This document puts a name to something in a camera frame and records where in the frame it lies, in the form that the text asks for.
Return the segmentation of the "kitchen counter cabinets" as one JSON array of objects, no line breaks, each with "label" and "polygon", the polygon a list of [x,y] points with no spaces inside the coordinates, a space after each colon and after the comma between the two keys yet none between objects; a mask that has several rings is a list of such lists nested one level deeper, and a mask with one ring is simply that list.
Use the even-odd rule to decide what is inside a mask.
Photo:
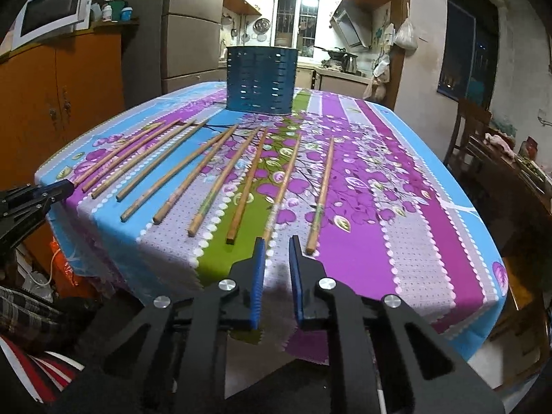
[{"label": "kitchen counter cabinets", "polygon": [[369,79],[320,66],[298,65],[295,86],[362,99]]}]

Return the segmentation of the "kitchen window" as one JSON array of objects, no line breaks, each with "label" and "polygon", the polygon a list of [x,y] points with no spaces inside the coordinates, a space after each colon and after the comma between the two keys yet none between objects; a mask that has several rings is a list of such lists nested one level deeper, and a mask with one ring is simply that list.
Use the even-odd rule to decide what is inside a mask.
[{"label": "kitchen window", "polygon": [[275,0],[273,44],[313,58],[321,0]]}]

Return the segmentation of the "orange wooden cabinet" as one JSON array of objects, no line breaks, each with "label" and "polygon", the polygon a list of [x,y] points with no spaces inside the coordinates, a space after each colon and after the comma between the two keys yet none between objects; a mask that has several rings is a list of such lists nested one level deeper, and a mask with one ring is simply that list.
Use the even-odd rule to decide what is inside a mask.
[{"label": "orange wooden cabinet", "polygon": [[33,182],[50,156],[122,112],[122,53],[137,30],[99,22],[2,55],[2,188]]}]

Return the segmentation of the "colourful floral tablecloth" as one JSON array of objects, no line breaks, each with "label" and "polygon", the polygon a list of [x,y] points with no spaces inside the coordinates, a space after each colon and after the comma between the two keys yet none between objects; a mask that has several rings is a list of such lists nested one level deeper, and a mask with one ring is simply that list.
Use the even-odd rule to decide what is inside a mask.
[{"label": "colourful floral tablecloth", "polygon": [[464,358],[502,312],[508,278],[480,215],[388,108],[295,90],[291,112],[226,109],[226,86],[169,93],[98,125],[34,179],[75,190],[50,210],[67,262],[143,303],[225,278],[266,240],[256,342],[326,361],[293,313],[288,242],[320,227],[313,257],[357,294],[397,294]]}]

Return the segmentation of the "white microwave oven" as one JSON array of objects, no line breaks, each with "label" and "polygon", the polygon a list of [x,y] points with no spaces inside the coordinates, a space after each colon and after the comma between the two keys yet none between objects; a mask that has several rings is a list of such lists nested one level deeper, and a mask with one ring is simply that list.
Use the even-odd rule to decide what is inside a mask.
[{"label": "white microwave oven", "polygon": [[59,29],[88,29],[91,5],[92,0],[27,0],[15,20],[11,49]]}]

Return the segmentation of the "silver refrigerator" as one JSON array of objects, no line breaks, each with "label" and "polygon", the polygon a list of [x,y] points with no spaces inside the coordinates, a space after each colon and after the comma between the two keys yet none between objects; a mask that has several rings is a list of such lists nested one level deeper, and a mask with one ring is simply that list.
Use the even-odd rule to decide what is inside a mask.
[{"label": "silver refrigerator", "polygon": [[215,80],[223,0],[125,0],[138,19],[122,55],[127,108]]}]

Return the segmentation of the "blue perforated utensil holder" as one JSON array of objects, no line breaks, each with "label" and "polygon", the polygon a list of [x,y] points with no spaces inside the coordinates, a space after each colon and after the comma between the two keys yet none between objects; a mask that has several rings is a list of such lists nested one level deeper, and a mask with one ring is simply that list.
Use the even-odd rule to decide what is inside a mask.
[{"label": "blue perforated utensil holder", "polygon": [[230,47],[226,60],[226,108],[243,113],[289,114],[297,57],[296,49],[284,47]]}]

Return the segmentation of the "white bottle on cabinet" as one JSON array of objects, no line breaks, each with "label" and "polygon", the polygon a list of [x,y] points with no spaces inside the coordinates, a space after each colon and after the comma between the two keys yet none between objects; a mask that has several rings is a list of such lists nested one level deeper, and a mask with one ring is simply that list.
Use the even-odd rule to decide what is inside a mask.
[{"label": "white bottle on cabinet", "polygon": [[102,21],[112,21],[112,6],[109,3],[102,7]]}]

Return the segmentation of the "blue lidded cup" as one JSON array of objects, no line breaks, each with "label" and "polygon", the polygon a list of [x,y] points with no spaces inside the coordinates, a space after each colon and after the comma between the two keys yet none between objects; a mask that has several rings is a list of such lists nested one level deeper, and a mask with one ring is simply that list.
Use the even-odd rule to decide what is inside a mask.
[{"label": "blue lidded cup", "polygon": [[121,10],[120,21],[130,21],[133,14],[133,9],[131,7],[124,7]]}]

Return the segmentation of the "green container on cabinet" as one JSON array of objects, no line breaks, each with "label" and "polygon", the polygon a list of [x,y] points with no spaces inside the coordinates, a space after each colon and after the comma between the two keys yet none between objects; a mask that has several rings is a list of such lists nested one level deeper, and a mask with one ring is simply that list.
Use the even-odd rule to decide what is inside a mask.
[{"label": "green container on cabinet", "polygon": [[120,21],[122,9],[126,7],[125,0],[111,0],[109,5],[112,9],[112,21]]}]

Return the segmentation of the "wooden chair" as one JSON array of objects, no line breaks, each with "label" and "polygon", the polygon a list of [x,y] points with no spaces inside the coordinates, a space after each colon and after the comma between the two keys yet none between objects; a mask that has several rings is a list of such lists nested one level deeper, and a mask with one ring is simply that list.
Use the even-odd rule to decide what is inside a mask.
[{"label": "wooden chair", "polygon": [[460,169],[468,153],[471,137],[482,138],[489,128],[492,114],[473,101],[460,98],[457,102],[456,121],[443,164],[451,170]]}]

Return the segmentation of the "dark wooden side table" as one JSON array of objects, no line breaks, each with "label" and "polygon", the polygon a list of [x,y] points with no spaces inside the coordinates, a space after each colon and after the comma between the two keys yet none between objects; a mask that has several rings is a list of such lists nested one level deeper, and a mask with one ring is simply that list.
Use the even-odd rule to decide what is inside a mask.
[{"label": "dark wooden side table", "polygon": [[477,137],[470,137],[466,152],[473,157],[472,200],[499,242],[513,236],[539,244],[551,240],[550,183]]}]

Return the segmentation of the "white plastic bag hanging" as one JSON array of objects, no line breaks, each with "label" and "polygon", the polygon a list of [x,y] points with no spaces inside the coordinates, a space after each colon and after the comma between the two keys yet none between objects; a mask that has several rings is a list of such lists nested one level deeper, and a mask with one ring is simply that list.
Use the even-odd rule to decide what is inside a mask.
[{"label": "white plastic bag hanging", "polygon": [[406,51],[415,51],[418,48],[417,35],[410,18],[410,4],[406,5],[407,17],[398,28],[394,36],[394,44]]}]

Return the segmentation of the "range hood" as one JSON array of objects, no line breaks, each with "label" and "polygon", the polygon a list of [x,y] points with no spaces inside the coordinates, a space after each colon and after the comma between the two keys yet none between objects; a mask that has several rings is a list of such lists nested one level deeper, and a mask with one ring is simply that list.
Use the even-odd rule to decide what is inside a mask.
[{"label": "range hood", "polygon": [[335,9],[330,25],[343,41],[346,50],[369,50],[372,47],[372,12],[352,1],[342,1]]}]

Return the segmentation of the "dark window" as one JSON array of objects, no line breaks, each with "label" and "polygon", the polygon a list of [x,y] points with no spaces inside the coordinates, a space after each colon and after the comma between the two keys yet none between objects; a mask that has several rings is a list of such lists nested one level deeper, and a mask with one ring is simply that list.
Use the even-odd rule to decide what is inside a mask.
[{"label": "dark window", "polygon": [[499,52],[499,13],[489,0],[447,0],[437,92],[489,109]]}]

